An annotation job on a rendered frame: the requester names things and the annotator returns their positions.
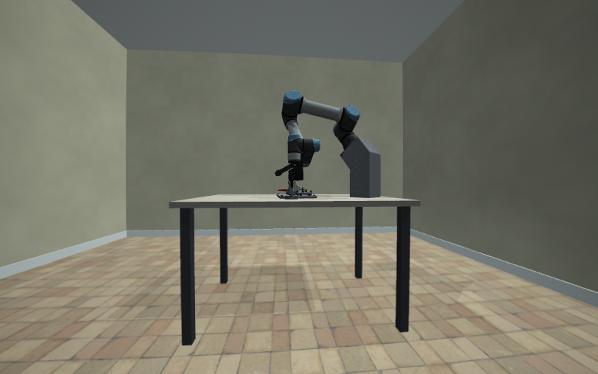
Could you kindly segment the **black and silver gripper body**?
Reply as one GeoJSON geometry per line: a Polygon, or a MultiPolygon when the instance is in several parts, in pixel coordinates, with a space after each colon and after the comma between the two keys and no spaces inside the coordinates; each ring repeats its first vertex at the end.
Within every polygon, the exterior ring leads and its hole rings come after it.
{"type": "Polygon", "coordinates": [[[293,164],[293,169],[290,169],[289,172],[289,181],[290,175],[293,176],[293,180],[303,180],[303,161],[299,160],[288,160],[288,163],[293,164]]]}

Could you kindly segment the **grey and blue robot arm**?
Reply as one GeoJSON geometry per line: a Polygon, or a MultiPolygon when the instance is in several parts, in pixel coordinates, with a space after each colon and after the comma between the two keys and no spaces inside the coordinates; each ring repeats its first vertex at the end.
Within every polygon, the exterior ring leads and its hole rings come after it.
{"type": "Polygon", "coordinates": [[[287,142],[288,160],[303,161],[303,167],[308,167],[314,152],[320,151],[320,141],[305,139],[301,135],[297,116],[302,113],[336,121],[333,132],[344,150],[357,138],[353,129],[359,120],[360,112],[356,107],[352,105],[341,108],[331,107],[308,101],[298,91],[286,92],[281,115],[285,128],[291,134],[288,136],[287,142]]]}

